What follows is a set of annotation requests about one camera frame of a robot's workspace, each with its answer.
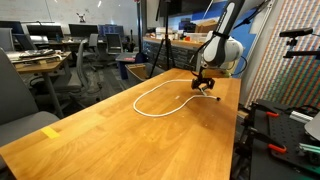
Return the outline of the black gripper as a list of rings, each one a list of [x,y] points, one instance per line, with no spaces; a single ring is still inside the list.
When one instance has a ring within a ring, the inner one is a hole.
[[[215,81],[212,78],[196,78],[192,80],[191,88],[193,90],[198,89],[201,84],[206,84],[207,89],[212,89]]]

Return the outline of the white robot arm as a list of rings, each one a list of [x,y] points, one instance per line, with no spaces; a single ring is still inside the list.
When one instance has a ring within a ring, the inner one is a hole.
[[[235,61],[241,57],[243,46],[238,41],[233,40],[230,33],[244,9],[245,0],[229,0],[226,3],[216,29],[206,42],[203,51],[204,62],[201,64],[199,74],[192,80],[192,89],[212,89],[215,81],[212,78],[205,78],[203,71],[207,68],[217,69],[223,63]]]

